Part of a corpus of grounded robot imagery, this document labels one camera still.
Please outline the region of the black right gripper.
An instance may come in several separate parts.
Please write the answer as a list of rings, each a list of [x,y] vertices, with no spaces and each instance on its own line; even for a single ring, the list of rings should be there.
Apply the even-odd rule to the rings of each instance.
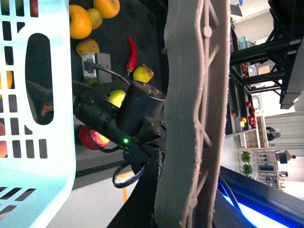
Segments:
[[[108,130],[118,111],[118,107],[107,100],[111,89],[112,83],[87,85],[72,81],[74,115],[99,133]]]

